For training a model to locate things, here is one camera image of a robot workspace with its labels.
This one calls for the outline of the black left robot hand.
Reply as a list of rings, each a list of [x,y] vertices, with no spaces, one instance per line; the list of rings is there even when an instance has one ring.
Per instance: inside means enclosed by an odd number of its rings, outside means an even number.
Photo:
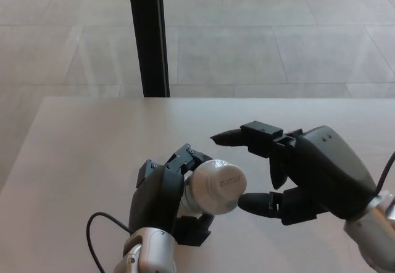
[[[186,143],[165,164],[148,159],[139,169],[128,228],[145,227],[168,232],[179,245],[201,246],[210,235],[215,216],[199,211],[200,217],[178,216],[185,193],[185,174],[212,158]]]

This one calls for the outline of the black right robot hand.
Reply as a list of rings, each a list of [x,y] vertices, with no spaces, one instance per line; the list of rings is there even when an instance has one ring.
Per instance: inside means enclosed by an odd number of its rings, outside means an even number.
[[[220,146],[245,146],[268,159],[270,179],[278,190],[287,180],[296,187],[283,193],[245,193],[242,210],[292,225],[330,212],[348,220],[361,213],[376,196],[376,184],[362,160],[332,128],[307,132],[283,129],[258,121],[211,138]]]

